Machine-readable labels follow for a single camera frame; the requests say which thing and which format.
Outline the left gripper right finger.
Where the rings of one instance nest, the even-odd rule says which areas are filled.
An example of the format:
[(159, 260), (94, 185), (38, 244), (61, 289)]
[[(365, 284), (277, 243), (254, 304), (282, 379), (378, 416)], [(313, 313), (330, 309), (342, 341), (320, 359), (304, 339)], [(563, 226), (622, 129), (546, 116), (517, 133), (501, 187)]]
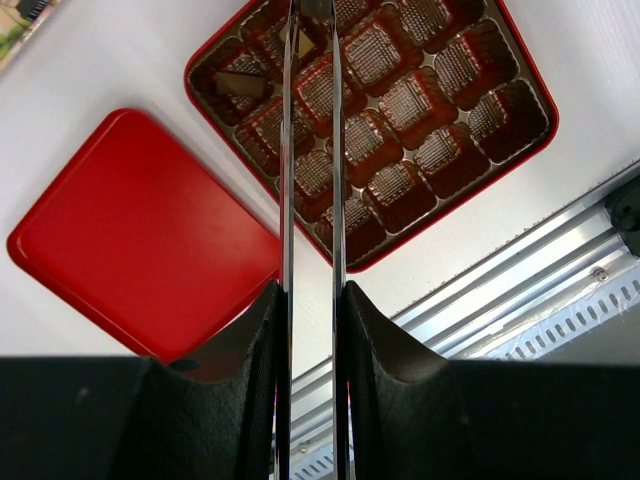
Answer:
[(360, 479), (635, 479), (639, 370), (448, 360), (344, 290)]

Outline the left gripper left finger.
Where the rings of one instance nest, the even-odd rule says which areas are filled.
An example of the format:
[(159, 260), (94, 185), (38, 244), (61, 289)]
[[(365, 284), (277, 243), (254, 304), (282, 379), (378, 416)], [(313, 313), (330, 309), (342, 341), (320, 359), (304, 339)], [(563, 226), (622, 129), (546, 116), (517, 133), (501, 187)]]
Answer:
[(278, 286), (172, 364), (150, 357), (5, 357), (5, 479), (265, 479)]

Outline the tan square chocolate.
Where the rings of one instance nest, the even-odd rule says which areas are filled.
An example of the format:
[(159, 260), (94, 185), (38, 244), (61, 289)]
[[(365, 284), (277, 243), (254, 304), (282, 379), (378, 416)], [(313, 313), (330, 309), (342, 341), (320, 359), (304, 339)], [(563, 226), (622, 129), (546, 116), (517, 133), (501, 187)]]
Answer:
[(237, 72), (215, 74), (216, 93), (239, 97), (260, 98), (264, 95), (267, 80), (264, 77)]

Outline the cream chocolate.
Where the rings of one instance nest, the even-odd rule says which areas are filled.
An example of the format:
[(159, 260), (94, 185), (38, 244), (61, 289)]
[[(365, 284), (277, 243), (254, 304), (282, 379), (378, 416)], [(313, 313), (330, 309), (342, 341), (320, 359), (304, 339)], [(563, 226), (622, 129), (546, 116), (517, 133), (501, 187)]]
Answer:
[[(279, 36), (286, 47), (289, 30), (285, 27), (283, 27), (283, 29), (280, 31)], [(315, 43), (302, 28), (298, 28), (297, 37), (295, 38), (295, 40), (295, 44), (292, 42), (291, 51), (296, 54), (297, 58), (299, 58), (300, 61), (302, 61), (306, 57), (309, 57), (316, 49)]]

